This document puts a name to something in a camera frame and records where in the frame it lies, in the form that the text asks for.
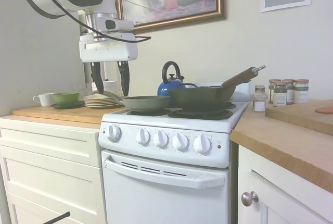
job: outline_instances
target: cast iron skillet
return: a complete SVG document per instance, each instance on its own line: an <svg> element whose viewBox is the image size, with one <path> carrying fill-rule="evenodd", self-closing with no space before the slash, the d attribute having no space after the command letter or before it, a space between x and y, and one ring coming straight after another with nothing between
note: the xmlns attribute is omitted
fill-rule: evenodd
<svg viewBox="0 0 333 224"><path fill-rule="evenodd" d="M170 103L170 97L164 95L121 98L108 91L104 91L103 95L113 98L119 105L124 105L132 111L158 111L167 108Z"/></svg>
<svg viewBox="0 0 333 224"><path fill-rule="evenodd" d="M266 68L251 67L242 73L225 81L221 86L197 87L191 83L178 86L191 85L194 88L168 90L175 107L186 111L214 111L221 109L232 97L236 86L248 82L256 77L260 70Z"/></svg>

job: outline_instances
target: oven vent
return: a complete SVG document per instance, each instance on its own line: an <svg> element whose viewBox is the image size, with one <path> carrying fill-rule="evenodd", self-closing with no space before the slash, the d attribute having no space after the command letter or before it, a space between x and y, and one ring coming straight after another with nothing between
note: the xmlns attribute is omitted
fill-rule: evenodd
<svg viewBox="0 0 333 224"><path fill-rule="evenodd" d="M183 175L181 173L172 173L172 172L166 172L166 171L164 171L163 173L166 176L179 176L179 177L186 177L187 176L187 175Z"/></svg>
<svg viewBox="0 0 333 224"><path fill-rule="evenodd" d="M134 165L134 164L124 163L124 162L122 161L122 162L121 162L121 165L124 166L124 167L133 168L133 169L138 170L138 166L137 166L137 165Z"/></svg>
<svg viewBox="0 0 333 224"><path fill-rule="evenodd" d="M124 167L141 170L141 171L148 172L148 173L157 173L157 174L161 174L161 175L165 175L165 176L176 176L176 177L186 177L187 176L182 173L163 171L163 170L158 170L158 169L148 168L148 167L141 167L141 166L138 166L135 164L125 163L123 161L121 162L121 165Z"/></svg>

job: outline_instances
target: white knob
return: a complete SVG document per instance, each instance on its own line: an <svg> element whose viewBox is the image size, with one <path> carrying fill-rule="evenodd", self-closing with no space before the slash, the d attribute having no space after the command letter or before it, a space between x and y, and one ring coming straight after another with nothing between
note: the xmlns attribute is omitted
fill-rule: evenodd
<svg viewBox="0 0 333 224"><path fill-rule="evenodd" d="M163 148L167 145L169 137L167 134L162 131L158 131L154 136L154 143L156 147Z"/></svg>
<svg viewBox="0 0 333 224"><path fill-rule="evenodd" d="M194 140L194 150L200 154L205 154L209 151L211 143L209 139L203 135Z"/></svg>
<svg viewBox="0 0 333 224"><path fill-rule="evenodd" d="M136 142L141 145L145 145L149 142L150 134L144 129L140 129L136 135Z"/></svg>
<svg viewBox="0 0 333 224"><path fill-rule="evenodd" d="M173 138L172 145L175 149L183 151L188 146L188 138L183 134L176 134Z"/></svg>
<svg viewBox="0 0 333 224"><path fill-rule="evenodd" d="M118 126L111 125L106 131L106 138L111 142L116 142L120 137L121 130Z"/></svg>

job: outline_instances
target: blue kettle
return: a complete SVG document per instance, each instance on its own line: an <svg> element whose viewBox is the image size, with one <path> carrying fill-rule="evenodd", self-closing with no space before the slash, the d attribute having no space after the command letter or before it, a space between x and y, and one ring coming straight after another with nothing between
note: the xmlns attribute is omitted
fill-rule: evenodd
<svg viewBox="0 0 333 224"><path fill-rule="evenodd" d="M169 78L167 78L168 68L173 65L176 69L176 77L174 77L174 74L170 74ZM174 61L167 62L163 69L162 69L162 78L163 82L158 87L157 94L158 95L167 95L170 96L168 93L168 90L175 90L177 89L179 84L183 84L184 77L181 76L181 70L179 69L179 66Z"/></svg>

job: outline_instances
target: green bowl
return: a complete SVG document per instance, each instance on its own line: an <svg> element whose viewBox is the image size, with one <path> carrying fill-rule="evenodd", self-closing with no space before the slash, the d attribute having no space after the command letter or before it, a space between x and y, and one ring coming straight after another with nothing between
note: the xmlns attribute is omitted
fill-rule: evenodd
<svg viewBox="0 0 333 224"><path fill-rule="evenodd" d="M53 94L52 97L55 103L63 105L63 104L74 104L79 100L79 92L71 92L71 93L56 93Z"/></svg>

